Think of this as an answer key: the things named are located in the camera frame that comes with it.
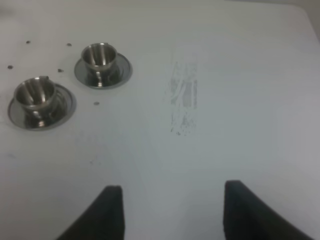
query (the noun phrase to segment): white surface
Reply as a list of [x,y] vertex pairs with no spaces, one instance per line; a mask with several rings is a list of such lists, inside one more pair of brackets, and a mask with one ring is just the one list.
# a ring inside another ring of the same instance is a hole
[[303,8],[309,16],[311,24],[320,41],[320,1],[319,0],[231,0],[272,4],[292,4]]
[[[320,47],[306,13],[196,4],[1,3],[1,239],[54,239],[103,187],[121,185],[126,239],[222,240],[230,179],[319,238]],[[81,50],[100,41],[132,63],[119,88],[93,90],[74,77]],[[196,127],[177,135],[168,84],[174,61],[193,59]],[[38,75],[70,89],[77,110],[56,129],[23,131],[8,122],[6,107],[18,83]]]

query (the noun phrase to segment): cup rim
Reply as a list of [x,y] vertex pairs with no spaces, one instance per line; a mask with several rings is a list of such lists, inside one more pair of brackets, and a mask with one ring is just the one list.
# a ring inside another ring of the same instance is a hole
[[[109,62],[108,64],[106,64],[106,65],[93,65],[93,64],[88,63],[88,62],[84,59],[84,54],[85,54],[85,52],[86,52],[89,48],[92,48],[92,46],[95,46],[95,45],[107,45],[108,47],[110,47],[110,48],[114,51],[114,53],[115,53],[114,59],[113,59],[112,61],[110,61],[110,62]],[[98,67],[104,67],[104,66],[111,66],[111,65],[116,61],[117,55],[118,55],[118,52],[117,52],[117,50],[116,50],[116,48],[115,48],[114,46],[110,45],[110,44],[107,43],[107,42],[97,42],[97,43],[92,43],[92,44],[86,46],[86,47],[82,50],[82,52],[81,52],[81,60],[82,60],[86,65],[89,65],[89,66],[97,67],[97,68],[98,68]]]
[[[25,84],[26,82],[28,82],[28,81],[31,81],[31,80],[39,80],[39,79],[41,79],[41,78],[45,78],[50,84],[53,85],[53,93],[52,93],[52,95],[49,97],[49,99],[46,100],[46,101],[43,102],[43,103],[33,104],[33,105],[24,104],[24,103],[22,103],[21,101],[19,101],[18,98],[17,98],[17,94],[18,94],[18,90],[20,89],[20,87],[21,87],[22,85],[24,85],[24,84]],[[41,106],[41,105],[46,105],[46,104],[48,104],[49,102],[51,102],[51,101],[55,98],[56,93],[57,93],[56,84],[55,84],[52,80],[50,80],[50,78],[49,78],[48,76],[36,76],[36,77],[28,78],[27,80],[24,80],[23,82],[21,82],[21,83],[15,88],[14,93],[13,93],[13,98],[14,98],[14,100],[15,100],[17,103],[19,103],[19,104],[20,104],[21,106],[23,106],[23,107],[34,108],[34,107],[38,107],[38,106]]]

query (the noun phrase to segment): espresso cup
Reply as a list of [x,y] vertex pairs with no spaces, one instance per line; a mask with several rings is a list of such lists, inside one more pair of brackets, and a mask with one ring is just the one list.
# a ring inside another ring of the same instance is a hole
[[101,79],[113,71],[117,55],[117,50],[108,43],[94,43],[82,51],[81,59],[88,73]]
[[14,101],[32,118],[45,119],[57,108],[57,89],[48,76],[25,80],[14,91]]

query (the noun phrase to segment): stainless steel saucer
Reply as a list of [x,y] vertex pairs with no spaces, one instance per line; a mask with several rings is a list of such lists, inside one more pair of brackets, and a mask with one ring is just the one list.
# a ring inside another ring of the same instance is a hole
[[80,59],[75,67],[74,74],[78,81],[93,89],[112,89],[126,83],[132,75],[132,67],[129,60],[118,53],[114,67],[100,77],[93,76],[86,67],[86,63]]
[[46,117],[36,118],[26,113],[23,107],[12,99],[8,106],[8,116],[11,122],[19,128],[42,131],[55,128],[65,123],[76,110],[76,98],[65,87],[56,84],[57,107]]

